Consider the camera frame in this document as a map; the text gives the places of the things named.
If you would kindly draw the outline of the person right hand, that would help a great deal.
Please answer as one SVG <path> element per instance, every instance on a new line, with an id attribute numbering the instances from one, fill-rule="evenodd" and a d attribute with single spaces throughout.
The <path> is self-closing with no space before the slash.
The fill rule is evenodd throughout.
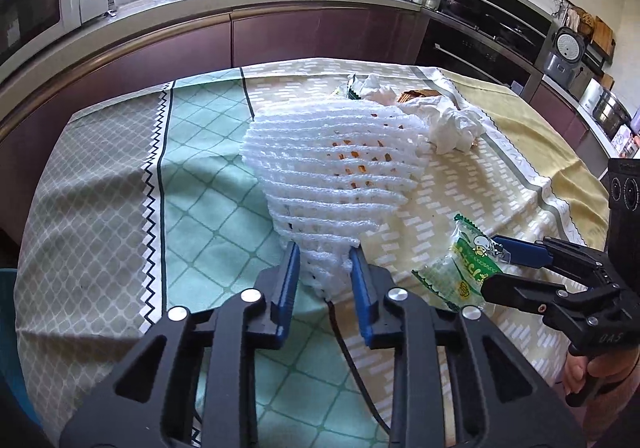
<path id="1" fill-rule="evenodd" d="M 612 350 L 593 359 L 568 354 L 562 376 L 565 394 L 580 392 L 587 376 L 603 379 L 605 383 L 623 381 L 634 371 L 638 359 L 638 347 L 633 350 Z"/>

